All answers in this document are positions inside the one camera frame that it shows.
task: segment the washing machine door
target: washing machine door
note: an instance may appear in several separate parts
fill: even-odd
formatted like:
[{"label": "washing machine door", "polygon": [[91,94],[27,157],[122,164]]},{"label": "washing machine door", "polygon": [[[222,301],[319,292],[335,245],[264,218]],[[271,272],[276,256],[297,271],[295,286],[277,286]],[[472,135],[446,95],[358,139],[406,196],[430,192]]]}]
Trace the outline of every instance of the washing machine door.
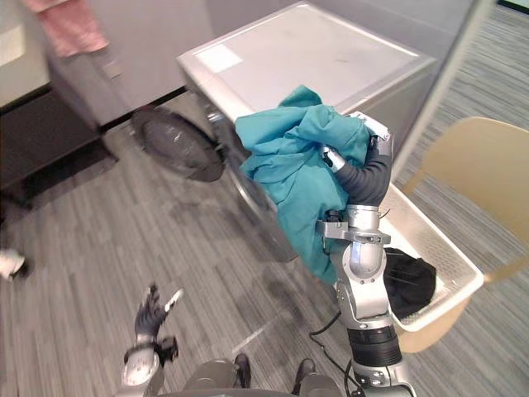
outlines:
[{"label": "washing machine door", "polygon": [[134,112],[132,126],[145,153],[166,168],[204,182],[221,177],[217,143],[186,118],[166,108],[145,107]]}]

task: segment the gray carpet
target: gray carpet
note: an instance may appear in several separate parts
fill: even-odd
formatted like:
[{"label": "gray carpet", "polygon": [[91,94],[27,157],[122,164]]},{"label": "gray carpet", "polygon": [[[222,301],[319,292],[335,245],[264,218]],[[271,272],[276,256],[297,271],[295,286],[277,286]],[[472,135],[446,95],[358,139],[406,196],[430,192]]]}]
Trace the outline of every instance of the gray carpet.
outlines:
[{"label": "gray carpet", "polygon": [[[528,22],[494,10],[415,159],[466,115],[528,127]],[[341,384],[307,337],[336,311],[333,291],[298,261],[273,260],[226,175],[213,184],[181,179],[144,156],[130,132],[126,124],[107,135],[119,163],[100,162],[46,190],[29,213],[9,213],[2,242],[31,257],[35,269],[27,280],[0,284],[0,395],[115,393],[137,304],[152,280],[165,297],[179,287],[187,292],[162,331],[181,347],[166,368],[166,390],[178,390],[200,362],[239,350],[252,360],[255,387],[289,390],[305,356]],[[433,183],[414,199],[484,269],[521,249],[470,203]],[[453,203],[459,210],[449,212]],[[523,273],[480,290],[440,343],[407,356],[417,395],[527,395],[528,287]],[[336,325],[323,340],[345,364],[345,331]]]}]

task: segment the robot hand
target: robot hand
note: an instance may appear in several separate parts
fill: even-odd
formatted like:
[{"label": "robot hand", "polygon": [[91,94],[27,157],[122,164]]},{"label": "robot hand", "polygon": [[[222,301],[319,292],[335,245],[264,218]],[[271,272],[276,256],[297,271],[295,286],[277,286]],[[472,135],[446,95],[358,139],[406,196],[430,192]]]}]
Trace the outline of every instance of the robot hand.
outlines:
[{"label": "robot hand", "polygon": [[158,287],[156,284],[152,284],[145,292],[145,299],[136,315],[136,321],[134,322],[136,338],[142,336],[155,340],[166,317],[167,312],[160,305]]},{"label": "robot hand", "polygon": [[328,146],[321,149],[322,159],[336,174],[338,182],[349,194],[349,204],[378,207],[388,191],[391,177],[393,137],[380,123],[356,112],[369,128],[370,139],[364,168],[356,168],[344,161]]}]

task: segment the chair backrest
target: chair backrest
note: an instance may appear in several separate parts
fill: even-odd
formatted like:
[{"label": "chair backrest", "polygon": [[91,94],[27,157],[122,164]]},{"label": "chair backrest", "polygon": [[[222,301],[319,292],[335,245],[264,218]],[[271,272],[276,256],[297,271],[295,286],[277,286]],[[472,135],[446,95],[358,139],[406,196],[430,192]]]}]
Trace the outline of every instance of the chair backrest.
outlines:
[{"label": "chair backrest", "polygon": [[425,176],[447,184],[529,244],[529,132],[484,117],[450,126],[403,191]]}]

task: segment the wooden chair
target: wooden chair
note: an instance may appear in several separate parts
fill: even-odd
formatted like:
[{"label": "wooden chair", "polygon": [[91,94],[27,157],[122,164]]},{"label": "wooden chair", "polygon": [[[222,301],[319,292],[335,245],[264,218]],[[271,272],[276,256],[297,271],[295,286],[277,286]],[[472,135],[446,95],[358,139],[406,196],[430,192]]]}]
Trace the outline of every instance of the wooden chair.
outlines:
[{"label": "wooden chair", "polygon": [[[404,185],[409,197],[427,176],[480,206],[527,245],[529,252],[529,132],[484,117],[449,127],[427,151],[417,173]],[[529,254],[484,275],[498,282],[529,266]],[[403,352],[420,352],[438,342],[464,312],[470,298],[418,332],[400,333]]]}]

